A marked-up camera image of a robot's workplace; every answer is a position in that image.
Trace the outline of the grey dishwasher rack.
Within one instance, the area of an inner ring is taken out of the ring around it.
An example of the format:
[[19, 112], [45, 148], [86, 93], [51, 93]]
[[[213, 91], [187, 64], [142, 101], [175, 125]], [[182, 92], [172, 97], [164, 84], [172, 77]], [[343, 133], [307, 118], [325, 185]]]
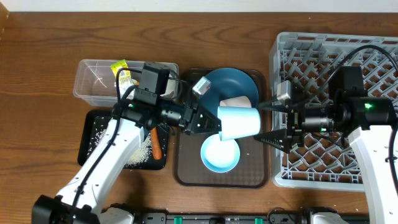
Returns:
[[[397, 38], [365, 35], [281, 32], [269, 53], [270, 89], [289, 80], [309, 96], [323, 86], [329, 73], [354, 49], [376, 45], [397, 58]], [[360, 67], [369, 96], [397, 105], [397, 72], [382, 53], [366, 49], [345, 62]], [[279, 187], [362, 192], [361, 172], [353, 150], [341, 146], [340, 133], [305, 135], [302, 147], [289, 154], [273, 148], [272, 181]]]

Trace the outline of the orange carrot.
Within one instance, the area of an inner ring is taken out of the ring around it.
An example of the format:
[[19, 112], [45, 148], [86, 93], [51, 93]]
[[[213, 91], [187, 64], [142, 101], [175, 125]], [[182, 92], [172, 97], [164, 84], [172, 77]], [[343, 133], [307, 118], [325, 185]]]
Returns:
[[159, 142], [159, 137], [157, 134], [157, 128], [153, 128], [150, 131], [150, 140], [151, 140], [153, 158], [155, 160], [160, 160], [162, 158], [162, 150]]

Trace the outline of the pink cup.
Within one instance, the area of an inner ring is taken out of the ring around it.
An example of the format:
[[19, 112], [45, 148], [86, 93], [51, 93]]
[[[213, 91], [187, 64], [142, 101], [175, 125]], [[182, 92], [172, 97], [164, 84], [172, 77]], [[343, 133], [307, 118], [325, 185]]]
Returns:
[[251, 102], [246, 96], [239, 96], [220, 101], [220, 106], [251, 108]]

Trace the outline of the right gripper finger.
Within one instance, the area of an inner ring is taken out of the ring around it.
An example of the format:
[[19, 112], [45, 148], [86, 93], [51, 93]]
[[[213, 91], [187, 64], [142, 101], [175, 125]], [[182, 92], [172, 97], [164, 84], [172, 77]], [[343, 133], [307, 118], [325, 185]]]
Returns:
[[290, 110], [284, 105], [274, 105], [274, 102], [272, 100], [259, 103], [257, 105], [257, 109], [264, 111], [277, 111], [282, 113], [290, 112]]
[[288, 134], [287, 129], [278, 129], [266, 133], [254, 135], [256, 141], [270, 145], [284, 153], [291, 151], [292, 136]]

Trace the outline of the yellow green snack wrapper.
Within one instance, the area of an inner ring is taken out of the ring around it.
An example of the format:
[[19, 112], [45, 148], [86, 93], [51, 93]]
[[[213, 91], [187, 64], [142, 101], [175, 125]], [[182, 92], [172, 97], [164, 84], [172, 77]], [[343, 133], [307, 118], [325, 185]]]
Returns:
[[[119, 60], [111, 65], [111, 70], [114, 73], [114, 76], [116, 77], [118, 71], [121, 68], [128, 68], [127, 62], [123, 60]], [[139, 81], [135, 78], [132, 78], [131, 75], [133, 72], [129, 70], [122, 70], [119, 74], [119, 90], [120, 94], [123, 95], [124, 92], [133, 85], [138, 85]]]

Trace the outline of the light blue cup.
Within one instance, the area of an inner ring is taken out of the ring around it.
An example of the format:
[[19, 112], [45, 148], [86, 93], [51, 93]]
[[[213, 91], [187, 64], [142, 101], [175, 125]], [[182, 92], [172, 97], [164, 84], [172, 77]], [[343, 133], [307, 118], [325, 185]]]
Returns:
[[217, 115], [222, 141], [253, 136], [261, 130], [261, 116], [255, 108], [219, 106]]

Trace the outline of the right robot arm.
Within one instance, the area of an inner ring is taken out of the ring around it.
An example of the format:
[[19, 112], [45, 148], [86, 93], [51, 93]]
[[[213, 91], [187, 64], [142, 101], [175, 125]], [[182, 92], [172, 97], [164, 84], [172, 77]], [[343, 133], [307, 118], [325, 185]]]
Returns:
[[297, 85], [284, 81], [258, 109], [286, 113], [284, 129], [254, 139], [286, 154], [303, 146], [307, 133], [340, 132], [347, 138], [361, 172], [371, 223], [397, 223], [397, 115], [388, 98], [368, 96], [359, 67], [344, 66], [328, 83], [330, 105], [306, 107]]

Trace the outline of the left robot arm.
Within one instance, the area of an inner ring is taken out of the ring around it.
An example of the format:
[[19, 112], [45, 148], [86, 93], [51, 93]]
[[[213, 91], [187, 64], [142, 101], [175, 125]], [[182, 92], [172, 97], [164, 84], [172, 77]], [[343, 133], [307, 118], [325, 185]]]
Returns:
[[139, 83], [117, 91], [103, 138], [69, 183], [52, 198], [41, 195], [32, 207], [32, 223], [99, 223], [106, 198], [116, 179], [145, 140], [145, 132], [163, 124], [187, 135], [217, 133], [221, 121], [197, 103], [177, 104], [164, 93], [169, 80], [180, 77], [162, 63], [146, 62], [141, 70], [121, 67], [121, 74], [137, 74]]

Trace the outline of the light blue rice bowl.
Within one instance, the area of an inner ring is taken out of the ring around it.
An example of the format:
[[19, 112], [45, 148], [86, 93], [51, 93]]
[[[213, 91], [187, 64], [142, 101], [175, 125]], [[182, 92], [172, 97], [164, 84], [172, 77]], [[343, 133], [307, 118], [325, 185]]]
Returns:
[[200, 149], [204, 166], [216, 173], [233, 170], [240, 160], [240, 147], [236, 140], [222, 141], [218, 134], [207, 137]]

